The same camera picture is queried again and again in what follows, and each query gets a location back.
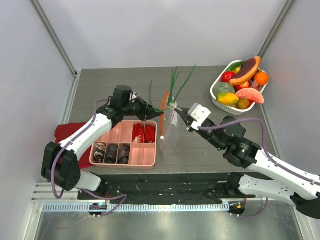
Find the toy watermelon slice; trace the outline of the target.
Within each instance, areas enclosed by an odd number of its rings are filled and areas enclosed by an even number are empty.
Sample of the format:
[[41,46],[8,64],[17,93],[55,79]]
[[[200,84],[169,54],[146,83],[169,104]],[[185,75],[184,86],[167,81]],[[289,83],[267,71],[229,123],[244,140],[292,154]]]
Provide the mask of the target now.
[[243,88],[235,93],[239,99],[246,98],[249,101],[258,103],[258,104],[264,104],[265,99],[263,95],[254,88]]

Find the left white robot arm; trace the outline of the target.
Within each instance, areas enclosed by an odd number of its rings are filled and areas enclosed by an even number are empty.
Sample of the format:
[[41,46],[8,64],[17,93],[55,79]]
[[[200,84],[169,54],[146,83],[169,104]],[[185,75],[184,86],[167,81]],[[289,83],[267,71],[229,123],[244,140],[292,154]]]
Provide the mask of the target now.
[[115,128],[124,117],[137,117],[147,121],[159,117],[162,111],[151,101],[137,96],[129,86],[118,85],[113,95],[101,100],[102,106],[94,107],[92,118],[76,133],[45,146],[41,176],[50,181],[54,196],[60,199],[62,192],[85,189],[93,198],[100,200],[107,192],[102,179],[94,173],[83,172],[79,160],[86,150],[102,135]]

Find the toy yellow lemon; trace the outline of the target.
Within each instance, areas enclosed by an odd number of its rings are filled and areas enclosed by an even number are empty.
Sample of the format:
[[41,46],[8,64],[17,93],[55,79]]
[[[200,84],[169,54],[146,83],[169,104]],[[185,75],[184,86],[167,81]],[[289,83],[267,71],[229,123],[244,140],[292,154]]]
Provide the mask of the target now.
[[251,102],[247,98],[240,98],[236,104],[236,108],[240,110],[245,110],[250,106]]

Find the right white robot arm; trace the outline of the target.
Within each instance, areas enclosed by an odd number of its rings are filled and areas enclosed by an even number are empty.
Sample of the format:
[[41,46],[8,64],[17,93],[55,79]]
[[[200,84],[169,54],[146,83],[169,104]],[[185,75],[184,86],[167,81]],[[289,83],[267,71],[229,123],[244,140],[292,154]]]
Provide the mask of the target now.
[[224,150],[223,157],[235,167],[248,169],[268,177],[255,179],[245,174],[233,173],[226,184],[226,193],[233,198],[243,195],[258,195],[287,203],[310,218],[320,218],[320,177],[303,171],[273,156],[266,148],[245,138],[243,122],[255,121],[266,132],[259,118],[235,119],[226,116],[216,125],[209,119],[210,111],[200,104],[192,108],[177,108],[189,132],[196,132],[217,150]]

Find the toy green onion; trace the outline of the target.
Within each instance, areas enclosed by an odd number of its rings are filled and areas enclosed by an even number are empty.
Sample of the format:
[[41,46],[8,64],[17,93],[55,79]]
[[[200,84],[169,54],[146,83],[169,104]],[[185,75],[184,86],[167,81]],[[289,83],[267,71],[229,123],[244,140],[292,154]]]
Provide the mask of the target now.
[[195,71],[196,65],[194,65],[189,73],[189,75],[187,76],[186,80],[183,82],[183,84],[181,85],[181,87],[179,88],[178,92],[176,93],[175,96],[173,96],[174,93],[174,88],[175,85],[177,83],[177,80],[179,78],[180,75],[180,71],[178,69],[178,66],[173,67],[171,70],[171,82],[170,82],[170,90],[169,90],[169,95],[168,95],[168,99],[167,99],[167,107],[165,107],[163,110],[159,110],[157,109],[154,105],[153,105],[153,101],[152,101],[152,86],[153,86],[153,81],[150,82],[149,85],[149,89],[148,89],[148,100],[150,103],[151,108],[159,114],[164,113],[166,110],[168,109],[177,109],[178,108],[178,104],[177,104],[177,100],[182,92],[182,90],[184,89],[184,87],[186,86],[186,84],[189,82],[189,80],[191,79],[194,71]]

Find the toy yellow green mango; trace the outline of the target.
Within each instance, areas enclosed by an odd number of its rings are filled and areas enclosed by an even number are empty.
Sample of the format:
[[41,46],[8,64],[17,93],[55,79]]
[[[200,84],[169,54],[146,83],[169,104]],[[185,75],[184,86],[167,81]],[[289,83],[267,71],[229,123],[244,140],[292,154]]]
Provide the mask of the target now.
[[239,97],[232,92],[219,93],[216,97],[217,102],[226,106],[235,107],[240,100]]

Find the clear orange zip top bag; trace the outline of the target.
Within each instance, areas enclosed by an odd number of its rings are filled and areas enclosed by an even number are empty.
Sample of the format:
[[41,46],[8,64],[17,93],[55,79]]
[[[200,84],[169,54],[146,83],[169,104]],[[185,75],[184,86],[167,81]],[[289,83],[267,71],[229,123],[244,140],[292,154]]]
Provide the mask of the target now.
[[173,108],[168,108],[160,117],[159,147],[163,158],[168,159],[175,153],[179,139],[180,117]]

